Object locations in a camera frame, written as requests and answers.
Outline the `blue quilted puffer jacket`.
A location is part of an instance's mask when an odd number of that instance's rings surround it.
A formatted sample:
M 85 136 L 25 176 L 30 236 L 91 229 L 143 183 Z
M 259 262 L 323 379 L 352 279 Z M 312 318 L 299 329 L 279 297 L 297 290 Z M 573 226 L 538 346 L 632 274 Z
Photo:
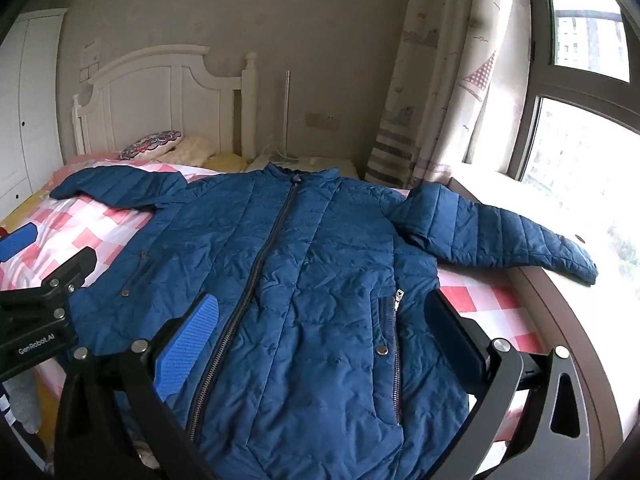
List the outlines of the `blue quilted puffer jacket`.
M 103 166 L 52 192 L 79 195 L 152 214 L 73 294 L 83 346 L 122 351 L 217 299 L 167 404 L 221 479 L 422 477 L 469 413 L 426 318 L 438 264 L 598 275 L 571 240 L 440 184 L 401 195 L 336 170 L 191 182 Z

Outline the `pink white checkered bed sheet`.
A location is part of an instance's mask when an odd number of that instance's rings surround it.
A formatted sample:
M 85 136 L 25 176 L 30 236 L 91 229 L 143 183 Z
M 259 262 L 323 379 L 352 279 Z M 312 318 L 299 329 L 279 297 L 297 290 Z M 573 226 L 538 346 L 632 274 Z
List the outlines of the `pink white checkered bed sheet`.
M 49 192 L 76 171 L 114 162 L 108 157 L 85 158 L 64 166 L 25 203 L 1 221 L 3 229 L 14 231 L 32 222 L 38 235 L 35 243 L 1 265 L 3 290 L 38 286 L 59 264 L 86 246 L 96 251 L 96 270 L 86 283 L 92 284 L 113 262 L 130 238 L 151 218 L 142 211 L 113 209 L 87 196 L 51 200 Z M 504 337 L 515 348 L 544 353 L 548 344 L 539 333 L 525 304 L 506 272 L 438 266 L 440 288 L 450 304 L 480 324 L 491 337 Z M 26 382 L 9 393 L 11 408 L 28 432 L 52 448 L 58 400 L 64 372 L 55 362 L 39 365 Z

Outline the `white wardrobe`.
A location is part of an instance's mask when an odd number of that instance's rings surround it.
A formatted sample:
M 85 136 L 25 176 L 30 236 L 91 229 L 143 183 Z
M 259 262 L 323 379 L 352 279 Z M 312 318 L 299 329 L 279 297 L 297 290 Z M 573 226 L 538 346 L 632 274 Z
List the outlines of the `white wardrobe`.
M 63 166 L 56 69 L 66 11 L 18 16 L 1 43 L 1 215 L 6 217 Z

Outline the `brown wooden window sill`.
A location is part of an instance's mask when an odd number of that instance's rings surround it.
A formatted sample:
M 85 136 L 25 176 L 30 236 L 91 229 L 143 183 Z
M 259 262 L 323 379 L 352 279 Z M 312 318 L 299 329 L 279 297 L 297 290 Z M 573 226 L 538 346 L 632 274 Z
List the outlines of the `brown wooden window sill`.
M 469 200 L 509 209 L 564 235 L 597 263 L 592 286 L 533 266 L 506 274 L 542 341 L 572 352 L 586 400 L 591 469 L 599 472 L 639 418 L 638 288 L 616 274 L 612 255 L 590 224 L 549 192 L 468 164 L 454 166 L 448 185 Z

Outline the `yellow cushion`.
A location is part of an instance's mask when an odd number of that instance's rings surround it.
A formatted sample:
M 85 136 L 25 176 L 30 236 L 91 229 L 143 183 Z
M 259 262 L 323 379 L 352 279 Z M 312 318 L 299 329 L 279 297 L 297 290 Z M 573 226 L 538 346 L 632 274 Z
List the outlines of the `yellow cushion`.
M 247 166 L 248 163 L 243 157 L 232 153 L 212 155 L 202 163 L 202 168 L 224 174 L 244 172 Z

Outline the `colourful patterned pillow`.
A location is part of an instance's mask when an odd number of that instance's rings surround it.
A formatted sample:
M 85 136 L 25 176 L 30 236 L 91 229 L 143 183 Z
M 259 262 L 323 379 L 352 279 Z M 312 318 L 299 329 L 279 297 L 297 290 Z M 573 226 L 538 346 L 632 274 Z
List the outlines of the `colourful patterned pillow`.
M 183 134 L 178 130 L 151 133 L 124 148 L 118 159 L 132 162 L 157 159 L 173 150 L 182 140 Z

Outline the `cream fluffy pillow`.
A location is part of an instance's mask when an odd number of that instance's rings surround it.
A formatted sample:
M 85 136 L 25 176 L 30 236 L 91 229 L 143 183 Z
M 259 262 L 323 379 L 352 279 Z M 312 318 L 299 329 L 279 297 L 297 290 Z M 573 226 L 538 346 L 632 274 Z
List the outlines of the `cream fluffy pillow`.
M 184 136 L 182 141 L 157 161 L 164 164 L 201 167 L 210 156 L 216 154 L 213 142 L 201 136 Z

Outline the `white wooden headboard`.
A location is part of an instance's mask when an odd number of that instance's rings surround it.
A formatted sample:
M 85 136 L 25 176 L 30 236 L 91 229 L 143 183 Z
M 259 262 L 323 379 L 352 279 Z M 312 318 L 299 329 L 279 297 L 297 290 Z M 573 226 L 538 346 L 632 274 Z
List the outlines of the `white wooden headboard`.
M 257 54 L 238 76 L 215 76 L 208 47 L 165 44 L 130 52 L 88 79 L 87 104 L 73 96 L 79 155 L 116 152 L 150 133 L 177 130 L 212 141 L 215 152 L 256 157 Z

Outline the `dark framed window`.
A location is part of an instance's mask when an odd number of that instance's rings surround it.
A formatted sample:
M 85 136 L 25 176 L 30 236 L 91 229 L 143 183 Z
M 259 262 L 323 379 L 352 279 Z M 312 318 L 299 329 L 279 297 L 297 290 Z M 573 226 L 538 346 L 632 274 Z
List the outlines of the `dark framed window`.
M 530 0 L 523 116 L 508 167 L 520 180 L 544 104 L 557 102 L 639 132 L 639 0 Z

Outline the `patterned beige curtain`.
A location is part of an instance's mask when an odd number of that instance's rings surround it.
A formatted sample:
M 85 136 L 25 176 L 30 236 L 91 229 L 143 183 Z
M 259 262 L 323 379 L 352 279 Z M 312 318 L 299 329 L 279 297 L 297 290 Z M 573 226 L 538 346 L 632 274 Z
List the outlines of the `patterned beige curtain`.
M 409 0 L 366 179 L 447 182 L 462 162 L 507 172 L 530 40 L 530 0 Z

